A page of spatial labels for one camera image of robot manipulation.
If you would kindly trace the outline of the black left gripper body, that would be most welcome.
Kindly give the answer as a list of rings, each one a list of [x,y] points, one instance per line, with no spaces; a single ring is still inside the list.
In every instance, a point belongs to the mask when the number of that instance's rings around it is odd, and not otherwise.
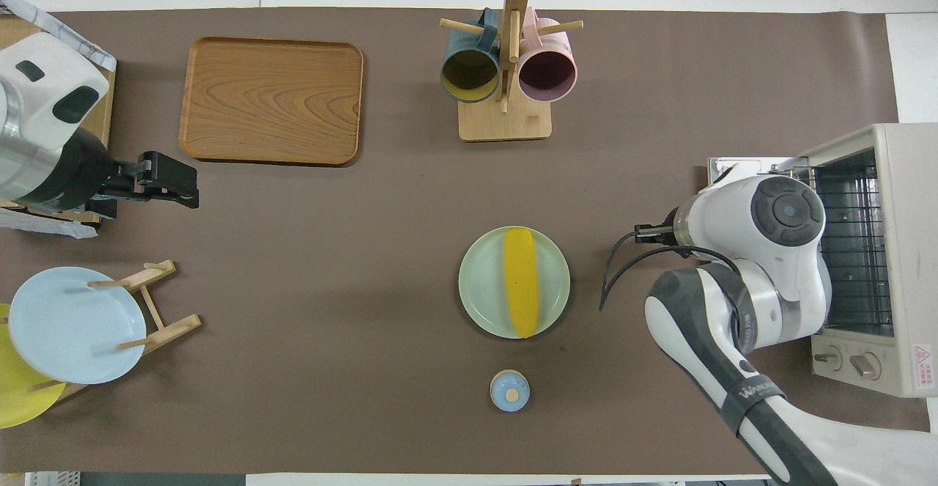
[[[150,201],[198,208],[197,170],[156,151],[142,153],[137,161],[117,161],[115,171],[92,196],[92,213],[115,219],[120,202]]]

